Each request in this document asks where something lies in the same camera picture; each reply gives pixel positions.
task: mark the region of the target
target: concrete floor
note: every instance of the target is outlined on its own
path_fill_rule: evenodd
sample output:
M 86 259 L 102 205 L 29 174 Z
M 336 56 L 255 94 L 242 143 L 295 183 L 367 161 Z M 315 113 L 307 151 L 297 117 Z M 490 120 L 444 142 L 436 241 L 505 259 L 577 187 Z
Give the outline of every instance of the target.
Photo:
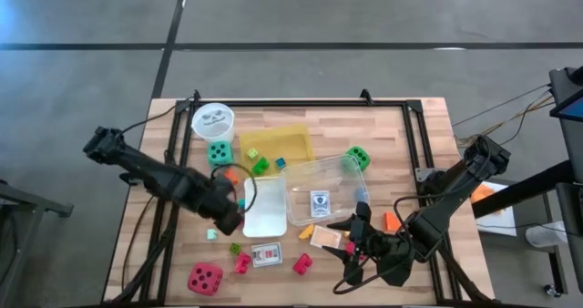
M 165 43 L 177 0 L 0 0 L 0 44 Z M 186 0 L 178 43 L 569 42 L 583 38 L 583 0 Z M 583 50 L 174 52 L 161 96 L 445 97 L 451 119 L 471 116 L 548 82 L 551 68 L 580 66 Z M 0 50 L 0 179 L 75 204 L 47 215 L 26 266 L 21 304 L 97 303 L 128 188 L 81 152 L 96 126 L 145 117 L 162 52 Z M 534 93 L 455 128 L 467 136 L 507 118 Z M 517 123 L 492 135 L 512 136 Z M 137 145 L 141 129 L 128 134 Z M 544 110 L 527 117 L 504 175 L 521 180 L 567 157 Z M 486 246 L 496 297 L 555 300 L 547 257 Z

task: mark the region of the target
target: transparent box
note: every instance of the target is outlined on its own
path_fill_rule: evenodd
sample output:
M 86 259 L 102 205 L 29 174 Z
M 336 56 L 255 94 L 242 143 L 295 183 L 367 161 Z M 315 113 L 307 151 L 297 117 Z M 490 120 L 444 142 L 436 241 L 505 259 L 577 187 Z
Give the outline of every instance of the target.
M 281 175 L 285 183 L 288 220 L 295 226 L 347 217 L 356 209 L 356 202 L 369 202 L 358 162 L 349 155 L 290 165 Z M 313 191 L 329 193 L 329 215 L 312 216 Z

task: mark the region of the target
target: wooden tabletop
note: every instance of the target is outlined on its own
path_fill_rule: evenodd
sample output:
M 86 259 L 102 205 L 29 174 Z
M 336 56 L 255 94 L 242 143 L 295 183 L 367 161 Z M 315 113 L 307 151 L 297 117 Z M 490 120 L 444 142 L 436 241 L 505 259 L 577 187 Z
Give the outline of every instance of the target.
M 425 122 L 435 165 L 437 168 L 448 168 L 459 161 L 459 154 L 455 147 L 454 133 L 445 100 L 443 98 L 419 99 L 422 100 L 424 106 Z M 151 117 L 160 114 L 174 103 L 175 99 L 154 99 L 148 115 Z M 414 178 L 400 108 L 234 108 L 233 110 L 236 114 L 237 134 L 263 128 L 305 124 L 310 132 L 316 159 L 342 155 L 349 147 L 355 145 L 365 149 L 372 162 L 363 176 L 371 194 L 372 225 L 377 229 L 383 228 L 383 214 L 393 209 L 394 200 L 414 193 Z M 424 161 L 414 115 L 412 115 L 412 120 L 417 151 L 420 160 Z M 163 152 L 168 145 L 171 121 L 171 113 L 164 118 L 150 121 L 144 131 L 141 151 L 162 161 Z M 182 134 L 183 130 L 179 131 L 176 160 L 179 160 Z M 235 138 L 232 146 L 235 159 L 238 160 L 240 158 L 238 138 Z M 206 158 L 206 149 L 206 143 L 193 134 L 188 165 L 208 174 L 210 167 Z M 128 250 L 131 233 L 149 197 L 144 189 L 138 187 L 133 188 L 129 193 L 104 299 L 111 299 L 121 291 L 121 266 Z M 403 206 L 399 207 L 402 207 L 400 212 L 404 216 L 418 208 L 413 200 L 405 201 Z M 154 208 L 155 204 L 150 203 L 138 230 L 138 236 L 129 257 L 126 283 L 146 257 Z M 389 286 L 381 280 L 376 280 L 352 293 L 334 295 L 332 287 L 343 277 L 342 263 L 330 253 L 311 246 L 308 241 L 299 240 L 298 234 L 302 228 L 296 228 L 288 222 L 288 230 L 280 238 L 250 239 L 243 236 L 241 231 L 236 231 L 231 236 L 220 233 L 216 241 L 207 241 L 208 228 L 214 228 L 211 221 L 203 220 L 186 210 L 180 210 L 166 304 L 435 303 L 431 273 L 427 263 L 415 262 L 411 277 L 403 287 Z M 478 288 L 486 295 L 493 297 L 486 260 L 469 200 L 452 217 L 449 233 L 455 258 Z M 229 247 L 233 242 L 240 243 L 245 252 L 251 253 L 252 244 L 274 241 L 281 243 L 283 264 L 261 268 L 251 267 L 244 275 L 232 271 L 234 258 L 229 253 Z M 346 239 L 343 239 L 341 248 L 345 243 Z M 313 266 L 305 275 L 300 276 L 292 270 L 292 266 L 304 252 L 313 258 Z M 220 288 L 212 297 L 193 293 L 187 288 L 189 273 L 196 262 L 211 262 L 224 271 Z M 448 293 L 449 286 L 443 261 L 440 260 L 439 265 L 444 288 Z M 161 259 L 154 269 L 154 281 L 150 291 L 152 297 L 155 297 L 157 293 L 160 266 Z M 373 274 L 375 274 L 373 262 L 369 262 L 365 266 L 364 277 Z

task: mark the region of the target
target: yellow plastic tray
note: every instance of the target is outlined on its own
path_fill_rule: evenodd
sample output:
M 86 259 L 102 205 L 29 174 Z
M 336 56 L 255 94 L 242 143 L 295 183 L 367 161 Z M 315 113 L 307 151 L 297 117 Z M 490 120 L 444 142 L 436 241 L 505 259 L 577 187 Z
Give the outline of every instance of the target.
M 243 166 L 249 170 L 261 157 L 265 157 L 270 162 L 270 167 L 262 176 L 280 173 L 275 164 L 277 158 L 284 158 L 286 166 L 314 161 L 310 134 L 308 134 L 305 125 L 270 128 L 240 134 L 239 144 L 240 160 Z M 250 148 L 259 151 L 259 155 L 255 159 L 250 159 L 247 156 L 247 151 Z

